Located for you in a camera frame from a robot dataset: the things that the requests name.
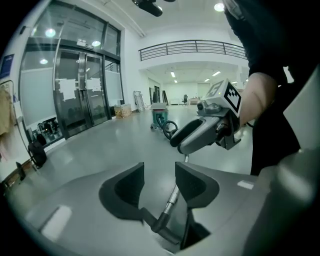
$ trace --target black clothing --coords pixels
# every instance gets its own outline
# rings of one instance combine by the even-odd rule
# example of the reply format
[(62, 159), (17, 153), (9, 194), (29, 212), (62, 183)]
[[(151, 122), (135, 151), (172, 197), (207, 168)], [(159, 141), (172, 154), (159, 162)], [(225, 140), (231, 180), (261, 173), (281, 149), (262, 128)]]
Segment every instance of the black clothing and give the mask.
[[(245, 49), (249, 76), (261, 72), (282, 85), (274, 102), (254, 123), (251, 174), (259, 175), (262, 168), (276, 165), (300, 148), (283, 111), (319, 63), (318, 50), (306, 51), (313, 49), (308, 39), (317, 31), (318, 8), (301, 10), (299, 4), (291, 1), (236, 0), (236, 3), (243, 18), (237, 19), (227, 9), (225, 15)], [(291, 84), (283, 69), (287, 66), (294, 79)]]

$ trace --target railing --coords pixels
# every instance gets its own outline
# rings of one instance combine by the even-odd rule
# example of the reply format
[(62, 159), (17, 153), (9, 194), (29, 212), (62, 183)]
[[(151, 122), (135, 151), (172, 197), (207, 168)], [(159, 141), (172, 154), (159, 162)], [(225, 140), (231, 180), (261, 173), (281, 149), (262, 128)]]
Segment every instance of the railing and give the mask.
[(232, 43), (211, 40), (181, 40), (156, 44), (139, 50), (140, 60), (185, 53), (223, 54), (247, 59), (245, 49)]
[(109, 65), (106, 65), (105, 67), (104, 67), (104, 69), (105, 70), (107, 70), (107, 71), (114, 71), (114, 63), (113, 62), (111, 62)]

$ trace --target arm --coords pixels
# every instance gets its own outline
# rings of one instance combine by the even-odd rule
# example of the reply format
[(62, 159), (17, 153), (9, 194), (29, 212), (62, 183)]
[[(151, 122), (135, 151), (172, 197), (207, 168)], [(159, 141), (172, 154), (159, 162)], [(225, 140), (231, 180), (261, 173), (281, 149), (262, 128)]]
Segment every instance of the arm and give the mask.
[(240, 125), (258, 118), (273, 102), (278, 85), (287, 83), (283, 67), (277, 56), (255, 36), (254, 29), (246, 21), (234, 18), (228, 10), (227, 20), (245, 49), (249, 66), (249, 81), (241, 94)]
[(277, 81), (265, 73), (256, 72), (249, 77), (241, 94), (240, 126), (258, 118), (267, 109), (275, 98), (277, 87)]

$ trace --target white paper sign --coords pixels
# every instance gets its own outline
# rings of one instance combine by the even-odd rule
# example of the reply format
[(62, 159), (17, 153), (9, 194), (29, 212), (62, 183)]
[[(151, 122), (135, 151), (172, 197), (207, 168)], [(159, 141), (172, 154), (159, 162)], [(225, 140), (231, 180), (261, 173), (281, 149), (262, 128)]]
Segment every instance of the white paper sign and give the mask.
[(86, 81), (86, 89), (93, 92), (101, 92), (100, 78), (91, 78)]
[(63, 94), (63, 101), (76, 99), (75, 90), (76, 90), (76, 80), (67, 79), (60, 80), (60, 93)]

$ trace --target gray floor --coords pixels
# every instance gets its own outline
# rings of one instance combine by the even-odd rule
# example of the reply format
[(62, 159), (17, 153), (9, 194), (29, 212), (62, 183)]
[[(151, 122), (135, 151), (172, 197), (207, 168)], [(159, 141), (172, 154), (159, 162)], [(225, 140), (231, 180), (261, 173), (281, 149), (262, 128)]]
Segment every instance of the gray floor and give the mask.
[[(196, 115), (196, 107), (170, 106), (169, 119), (182, 127)], [(124, 119), (114, 119), (84, 131), (48, 152), (48, 160), (30, 173), (8, 194), (13, 208), (22, 216), (61, 185), (81, 176), (131, 163), (144, 162), (145, 185), (139, 207), (159, 217), (175, 185), (175, 162), (183, 161), (163, 133), (150, 129), (152, 113), (146, 110)], [(242, 141), (230, 151), (206, 146), (189, 156), (189, 162), (232, 173), (249, 174), (252, 157), (252, 129), (236, 135)], [(186, 219), (185, 202), (179, 198), (170, 228), (182, 235)]]

